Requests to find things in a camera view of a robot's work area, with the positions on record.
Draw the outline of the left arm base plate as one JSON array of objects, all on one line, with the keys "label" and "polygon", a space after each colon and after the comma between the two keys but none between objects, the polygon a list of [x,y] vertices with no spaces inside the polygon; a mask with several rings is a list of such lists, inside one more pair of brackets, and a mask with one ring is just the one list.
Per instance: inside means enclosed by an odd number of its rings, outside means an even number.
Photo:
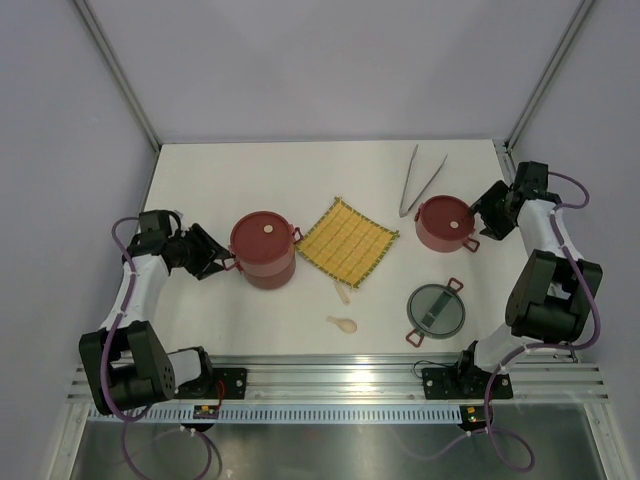
[{"label": "left arm base plate", "polygon": [[243,400],[246,394],[248,371],[246,368],[214,367],[196,380],[177,387],[175,400]]}]

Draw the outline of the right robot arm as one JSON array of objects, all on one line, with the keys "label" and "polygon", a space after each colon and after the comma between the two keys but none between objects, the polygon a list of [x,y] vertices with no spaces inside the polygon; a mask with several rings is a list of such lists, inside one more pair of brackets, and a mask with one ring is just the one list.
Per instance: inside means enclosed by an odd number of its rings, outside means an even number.
[{"label": "right robot arm", "polygon": [[569,205],[550,191],[552,175],[543,163],[522,162],[511,184],[496,182],[471,207],[488,238],[520,230],[529,258],[507,299],[504,324],[458,357],[453,380],[465,396],[490,398],[520,355],[577,348],[587,319],[599,317],[603,271],[573,245],[563,221]]}]

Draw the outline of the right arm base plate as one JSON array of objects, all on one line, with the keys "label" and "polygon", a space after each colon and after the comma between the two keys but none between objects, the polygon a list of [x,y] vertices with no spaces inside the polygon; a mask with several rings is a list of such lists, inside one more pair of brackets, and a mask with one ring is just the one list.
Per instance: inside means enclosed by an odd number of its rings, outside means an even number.
[{"label": "right arm base plate", "polygon": [[428,367],[415,371],[426,400],[483,400],[491,374],[472,368],[462,372],[453,367]]}]

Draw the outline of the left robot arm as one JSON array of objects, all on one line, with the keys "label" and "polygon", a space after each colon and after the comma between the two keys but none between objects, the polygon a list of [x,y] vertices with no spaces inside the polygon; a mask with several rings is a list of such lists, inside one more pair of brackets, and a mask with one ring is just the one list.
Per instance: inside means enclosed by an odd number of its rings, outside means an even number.
[{"label": "left robot arm", "polygon": [[184,228],[178,213],[146,211],[138,231],[120,244],[123,277],[114,305],[98,330],[81,336],[79,353],[98,411],[134,422],[178,394],[208,396],[216,374],[201,346],[168,353],[152,326],[170,274],[196,280],[222,272],[230,251],[199,224]]}]

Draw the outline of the metal tongs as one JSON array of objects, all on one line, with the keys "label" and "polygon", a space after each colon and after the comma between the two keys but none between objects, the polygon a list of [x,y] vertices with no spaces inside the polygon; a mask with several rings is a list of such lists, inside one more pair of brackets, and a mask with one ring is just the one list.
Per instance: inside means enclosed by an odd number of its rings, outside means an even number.
[{"label": "metal tongs", "polygon": [[439,157],[434,154],[423,154],[419,144],[413,147],[401,190],[398,207],[400,218],[406,218],[418,206],[421,198],[448,162],[448,157],[448,154]]}]

